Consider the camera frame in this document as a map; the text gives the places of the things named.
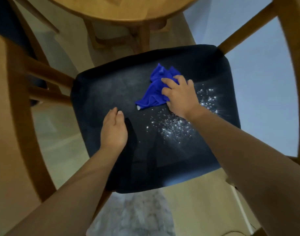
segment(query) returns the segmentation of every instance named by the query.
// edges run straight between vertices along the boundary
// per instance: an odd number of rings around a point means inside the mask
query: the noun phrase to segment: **black chair seat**
[[[37,59],[21,23],[7,0],[0,0],[0,35],[21,46],[27,55]],[[42,79],[29,75],[28,80],[33,86],[47,88],[46,82]],[[37,103],[36,100],[30,100],[31,106]]]
[[[139,192],[183,182],[220,168],[203,138],[167,105],[137,110],[160,63],[192,79],[199,101],[240,128],[228,60],[215,46],[195,45],[128,56],[78,74],[71,101],[89,156],[100,147],[109,109],[124,112],[128,143],[107,182],[108,190]]]

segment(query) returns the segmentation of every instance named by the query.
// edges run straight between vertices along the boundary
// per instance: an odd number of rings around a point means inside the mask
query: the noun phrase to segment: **person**
[[[266,233],[300,235],[300,166],[200,106],[192,80],[175,78],[162,79],[169,109],[201,134]],[[97,153],[6,235],[85,235],[127,136],[123,112],[110,110]]]

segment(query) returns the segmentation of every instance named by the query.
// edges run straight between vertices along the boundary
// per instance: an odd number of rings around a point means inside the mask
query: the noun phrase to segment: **wooden floor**
[[[29,1],[60,30],[59,35],[54,34],[25,9],[20,8],[50,65],[59,71],[76,77],[79,72],[133,54],[131,48],[126,46],[93,50],[81,18],[47,0]],[[125,28],[103,23],[95,23],[94,26],[96,35],[100,38],[117,37],[127,32]],[[180,14],[172,18],[169,32],[152,33],[150,48],[192,44],[195,43],[186,20]],[[60,187],[88,160],[88,154],[72,108],[53,106],[39,110],[33,110],[38,141],[50,175],[56,187]],[[250,234],[225,179],[226,174],[219,169],[163,189],[173,214],[177,236],[221,236],[231,230]],[[250,215],[251,224],[259,227],[249,209],[246,211]]]

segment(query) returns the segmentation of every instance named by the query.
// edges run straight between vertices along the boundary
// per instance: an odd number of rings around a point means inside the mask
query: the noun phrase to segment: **cleaning cloth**
[[[176,75],[180,75],[180,72],[173,66],[169,70],[167,70],[162,65],[160,65],[160,63],[158,63],[157,67],[153,70],[150,76],[150,81],[152,83],[148,87],[143,98],[135,102],[137,105],[137,109],[140,110],[153,106],[159,106],[161,104],[165,104],[166,101],[169,101],[168,97],[161,94],[162,89],[164,87],[168,87],[161,81],[161,78],[169,78],[172,79],[175,83],[179,84],[177,79],[173,78]]]

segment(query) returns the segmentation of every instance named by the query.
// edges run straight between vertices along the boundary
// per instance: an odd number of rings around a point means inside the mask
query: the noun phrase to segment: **tabletop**
[[[136,23],[169,18],[196,0],[50,0],[65,10],[91,20]]]

